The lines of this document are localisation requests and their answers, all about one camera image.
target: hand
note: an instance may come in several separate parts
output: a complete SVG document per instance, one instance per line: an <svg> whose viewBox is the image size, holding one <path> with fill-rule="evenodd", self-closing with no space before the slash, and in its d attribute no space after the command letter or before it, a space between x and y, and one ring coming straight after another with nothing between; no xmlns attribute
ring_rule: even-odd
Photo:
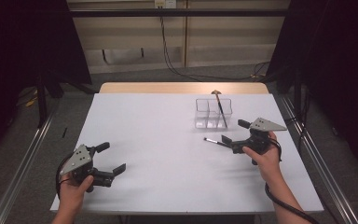
<svg viewBox="0 0 358 224"><path fill-rule="evenodd" d="M53 223L73 223L83 205L84 193L91 186L94 177L87 176L79 186L70 173L61 177L60 206Z"/></svg>
<svg viewBox="0 0 358 224"><path fill-rule="evenodd" d="M277 136L273 132L268 133L269 138L277 140ZM269 184L278 178L282 178L281 169L279 166L279 150L269 145L267 152L263 155L259 155L249 147L243 147L243 152L257 162L260 174L263 179Z"/></svg>

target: black bar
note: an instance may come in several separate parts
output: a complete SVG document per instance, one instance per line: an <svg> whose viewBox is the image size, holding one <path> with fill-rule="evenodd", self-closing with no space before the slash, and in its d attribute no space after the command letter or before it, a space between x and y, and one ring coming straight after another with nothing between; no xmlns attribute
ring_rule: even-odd
<svg viewBox="0 0 358 224"><path fill-rule="evenodd" d="M72 17L285 17L286 9L72 9Z"/></svg>

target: electrical outlet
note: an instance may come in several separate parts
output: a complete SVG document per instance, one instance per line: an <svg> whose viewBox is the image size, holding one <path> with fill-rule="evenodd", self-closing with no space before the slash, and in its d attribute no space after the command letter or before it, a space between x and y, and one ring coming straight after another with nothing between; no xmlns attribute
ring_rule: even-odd
<svg viewBox="0 0 358 224"><path fill-rule="evenodd" d="M165 8L176 8L176 0L165 0Z"/></svg>
<svg viewBox="0 0 358 224"><path fill-rule="evenodd" d="M155 8L165 8L165 0L155 0Z"/></svg>

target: transparent box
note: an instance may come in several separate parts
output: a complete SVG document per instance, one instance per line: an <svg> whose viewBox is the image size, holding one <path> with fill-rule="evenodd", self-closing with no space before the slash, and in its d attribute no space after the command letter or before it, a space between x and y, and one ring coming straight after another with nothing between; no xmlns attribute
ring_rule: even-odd
<svg viewBox="0 0 358 224"><path fill-rule="evenodd" d="M195 119L196 128L228 128L228 124L232 116L231 100L220 99L220 105L223 109L223 116L216 99L197 99Z"/></svg>

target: white table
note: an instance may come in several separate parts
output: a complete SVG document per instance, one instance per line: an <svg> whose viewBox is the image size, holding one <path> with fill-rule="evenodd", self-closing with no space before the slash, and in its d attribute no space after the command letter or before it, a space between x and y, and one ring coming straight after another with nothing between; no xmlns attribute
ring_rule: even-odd
<svg viewBox="0 0 358 224"><path fill-rule="evenodd" d="M110 142L94 166L110 171L127 163L111 188L86 194L83 210L101 214L254 214L273 211L264 181L251 159L203 141L249 137L238 119L261 117L284 126L270 94L225 94L233 115L227 130L196 129L196 99L210 94L96 94L77 146ZM282 173L305 211L323 207L289 132L276 132ZM56 198L51 210L58 209Z"/></svg>

